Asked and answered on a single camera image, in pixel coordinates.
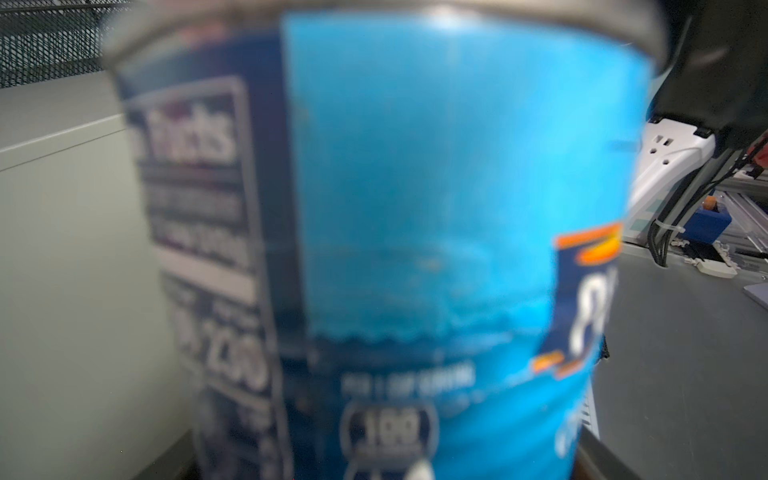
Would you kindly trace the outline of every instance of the can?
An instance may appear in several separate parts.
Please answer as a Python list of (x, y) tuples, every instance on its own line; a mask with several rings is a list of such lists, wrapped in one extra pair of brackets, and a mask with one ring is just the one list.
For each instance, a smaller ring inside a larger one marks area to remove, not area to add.
[(104, 59), (204, 477), (566, 478), (657, 10), (138, 10)]

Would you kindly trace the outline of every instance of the can lid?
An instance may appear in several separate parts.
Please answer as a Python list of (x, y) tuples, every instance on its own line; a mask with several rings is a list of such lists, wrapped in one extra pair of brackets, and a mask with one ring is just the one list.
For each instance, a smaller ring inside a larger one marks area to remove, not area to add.
[(177, 28), (212, 18), (242, 22), (274, 19), (289, 9), (423, 10), (466, 8), (499, 17), (529, 18), (583, 28), (633, 45), (660, 68), (667, 60), (667, 29), (654, 0), (190, 0), (135, 4), (104, 43), (108, 68)]

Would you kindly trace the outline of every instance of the gray table surface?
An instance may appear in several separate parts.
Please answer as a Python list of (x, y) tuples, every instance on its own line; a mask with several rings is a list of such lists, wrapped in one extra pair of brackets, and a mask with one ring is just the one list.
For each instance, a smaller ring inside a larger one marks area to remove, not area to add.
[(768, 478), (768, 310), (742, 291), (761, 276), (663, 270), (632, 247), (619, 263), (601, 440), (644, 480)]

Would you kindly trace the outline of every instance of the mesh basket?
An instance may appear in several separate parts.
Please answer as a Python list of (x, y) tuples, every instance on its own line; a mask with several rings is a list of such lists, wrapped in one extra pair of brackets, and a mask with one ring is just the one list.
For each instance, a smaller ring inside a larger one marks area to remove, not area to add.
[(101, 70), (108, 16), (130, 0), (0, 0), (0, 88)]

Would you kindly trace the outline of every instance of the white clip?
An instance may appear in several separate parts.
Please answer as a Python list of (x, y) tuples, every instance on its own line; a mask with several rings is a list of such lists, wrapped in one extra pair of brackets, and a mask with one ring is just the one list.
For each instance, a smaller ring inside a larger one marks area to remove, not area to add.
[(678, 233), (683, 233), (685, 231), (685, 228), (680, 225), (668, 225), (660, 222), (658, 219), (654, 220), (654, 223), (665, 230), (675, 230)]

